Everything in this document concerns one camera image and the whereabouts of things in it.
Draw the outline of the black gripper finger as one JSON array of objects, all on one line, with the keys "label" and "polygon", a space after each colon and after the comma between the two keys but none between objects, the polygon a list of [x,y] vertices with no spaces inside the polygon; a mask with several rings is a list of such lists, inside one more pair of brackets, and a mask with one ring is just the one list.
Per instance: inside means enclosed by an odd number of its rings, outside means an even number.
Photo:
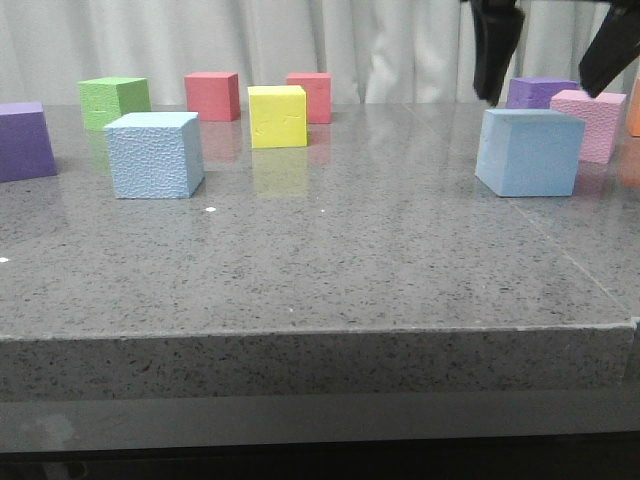
[{"label": "black gripper finger", "polygon": [[591,98],[639,56],[639,4],[611,3],[579,63],[580,83]]},{"label": "black gripper finger", "polygon": [[475,34],[473,87],[479,99],[498,104],[525,15],[515,1],[472,0]]}]

